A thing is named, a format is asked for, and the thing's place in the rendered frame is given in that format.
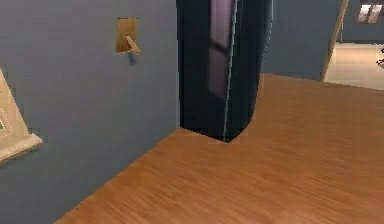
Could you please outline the black refrigerator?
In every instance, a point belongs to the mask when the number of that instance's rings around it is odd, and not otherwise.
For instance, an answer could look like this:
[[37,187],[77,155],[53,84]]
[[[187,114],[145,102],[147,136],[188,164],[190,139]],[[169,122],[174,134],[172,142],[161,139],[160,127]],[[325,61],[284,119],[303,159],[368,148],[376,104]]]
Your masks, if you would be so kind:
[[230,142],[249,125],[273,0],[176,0],[180,126]]

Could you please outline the beige framed picture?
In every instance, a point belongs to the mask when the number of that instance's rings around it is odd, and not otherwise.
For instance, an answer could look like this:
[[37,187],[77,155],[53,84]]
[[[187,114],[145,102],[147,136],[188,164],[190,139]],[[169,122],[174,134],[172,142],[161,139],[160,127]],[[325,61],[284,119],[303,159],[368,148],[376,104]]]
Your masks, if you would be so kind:
[[0,67],[0,163],[42,143],[39,136],[28,130]]

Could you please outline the brass wall switch plate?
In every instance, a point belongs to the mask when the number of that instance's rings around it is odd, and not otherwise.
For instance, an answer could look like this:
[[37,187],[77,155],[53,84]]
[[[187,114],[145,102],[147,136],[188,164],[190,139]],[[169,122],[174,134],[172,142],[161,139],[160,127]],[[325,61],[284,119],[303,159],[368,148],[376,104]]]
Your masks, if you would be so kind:
[[141,54],[141,49],[137,44],[138,19],[137,18],[118,18],[116,35],[116,52],[132,52],[136,55]]

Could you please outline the tan wooden door frame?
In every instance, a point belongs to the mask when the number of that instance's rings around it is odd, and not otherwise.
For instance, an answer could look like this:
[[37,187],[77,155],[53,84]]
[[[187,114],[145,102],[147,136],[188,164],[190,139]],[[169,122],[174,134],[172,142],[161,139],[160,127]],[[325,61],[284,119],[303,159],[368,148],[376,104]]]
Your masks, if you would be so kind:
[[338,13],[338,16],[336,19],[336,23],[334,25],[333,34],[332,34],[332,37],[329,41],[328,51],[327,51],[327,55],[325,58],[324,66],[323,66],[322,72],[320,74],[320,81],[322,81],[322,82],[324,81],[324,79],[326,77],[328,66],[329,66],[329,63],[330,63],[331,58],[332,58],[332,54],[333,54],[333,50],[334,50],[334,47],[336,44],[336,40],[340,34],[340,30],[341,30],[341,27],[343,24],[345,12],[346,12],[346,9],[348,7],[349,1],[350,0],[342,0],[342,2],[341,2],[340,10],[339,10],[339,13]]

